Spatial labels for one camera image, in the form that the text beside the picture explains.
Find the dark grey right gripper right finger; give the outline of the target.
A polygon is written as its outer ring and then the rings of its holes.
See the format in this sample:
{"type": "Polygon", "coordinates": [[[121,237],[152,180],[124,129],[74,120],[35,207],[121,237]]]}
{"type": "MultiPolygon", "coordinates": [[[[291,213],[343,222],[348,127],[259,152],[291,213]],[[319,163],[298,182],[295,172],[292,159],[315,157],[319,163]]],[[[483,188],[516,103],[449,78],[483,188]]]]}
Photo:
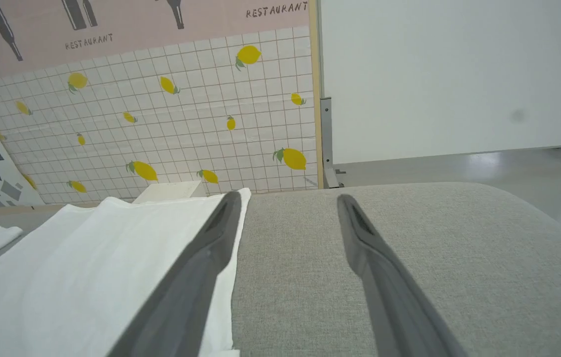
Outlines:
{"type": "Polygon", "coordinates": [[[347,262],[360,278],[380,357],[464,357],[466,351],[351,195],[337,199],[347,262]]]}

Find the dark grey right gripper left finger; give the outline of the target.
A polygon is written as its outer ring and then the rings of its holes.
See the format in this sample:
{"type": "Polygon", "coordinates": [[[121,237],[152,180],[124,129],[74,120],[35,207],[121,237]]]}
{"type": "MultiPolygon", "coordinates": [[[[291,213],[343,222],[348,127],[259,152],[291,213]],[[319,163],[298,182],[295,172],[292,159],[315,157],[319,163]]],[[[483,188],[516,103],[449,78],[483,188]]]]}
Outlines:
{"type": "Polygon", "coordinates": [[[228,192],[108,352],[110,357],[196,357],[215,282],[228,266],[242,208],[228,192]]]}

